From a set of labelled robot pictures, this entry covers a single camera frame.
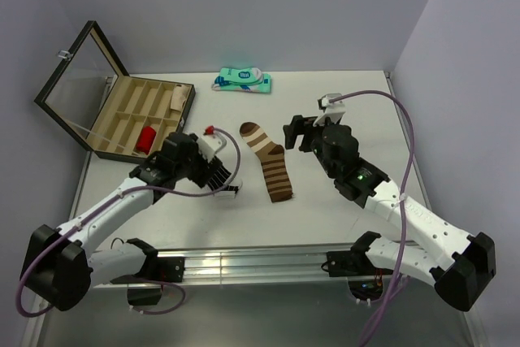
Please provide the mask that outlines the black white striped sock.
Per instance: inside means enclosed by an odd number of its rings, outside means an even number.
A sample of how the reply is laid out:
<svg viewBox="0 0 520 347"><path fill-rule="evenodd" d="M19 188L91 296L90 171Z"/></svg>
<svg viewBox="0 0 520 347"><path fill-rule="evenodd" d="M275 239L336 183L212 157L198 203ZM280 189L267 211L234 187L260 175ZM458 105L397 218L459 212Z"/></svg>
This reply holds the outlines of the black white striped sock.
<svg viewBox="0 0 520 347"><path fill-rule="evenodd" d="M213 197L236 198L243 182L237 176L231 180L232 173L218 158L210 161L210 176L206 182L206 189Z"/></svg>

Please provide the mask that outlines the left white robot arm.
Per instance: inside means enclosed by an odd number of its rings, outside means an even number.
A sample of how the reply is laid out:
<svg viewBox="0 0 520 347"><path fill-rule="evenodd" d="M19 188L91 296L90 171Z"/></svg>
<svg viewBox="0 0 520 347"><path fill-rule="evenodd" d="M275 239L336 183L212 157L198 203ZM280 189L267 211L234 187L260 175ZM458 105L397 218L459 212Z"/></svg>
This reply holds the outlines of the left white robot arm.
<svg viewBox="0 0 520 347"><path fill-rule="evenodd" d="M30 237L15 304L22 307L24 288L58 310L70 310L94 286L129 275L152 280L158 271L158 251L139 239L111 250L98 246L134 215L174 193L183 179L203 188L221 167L218 152L225 146L216 135L171 133L160 150L134 167L115 191L91 209L58 228L40 226Z"/></svg>

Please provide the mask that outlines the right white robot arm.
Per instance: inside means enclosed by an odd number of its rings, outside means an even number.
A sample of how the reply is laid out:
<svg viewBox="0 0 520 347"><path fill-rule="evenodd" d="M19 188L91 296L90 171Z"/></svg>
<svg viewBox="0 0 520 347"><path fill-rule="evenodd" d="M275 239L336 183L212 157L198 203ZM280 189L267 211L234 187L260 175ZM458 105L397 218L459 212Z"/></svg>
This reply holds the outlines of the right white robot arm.
<svg viewBox="0 0 520 347"><path fill-rule="evenodd" d="M314 118L296 115L283 131L286 149L293 149L300 137L299 150L314 154L340 195L416 243L414 248L400 246L366 232L350 251L356 271L394 268L432 286L452 308L472 308L496 274L495 242L489 235L457 228L402 194L395 181L361 157L350 127L330 120L316 126Z"/></svg>

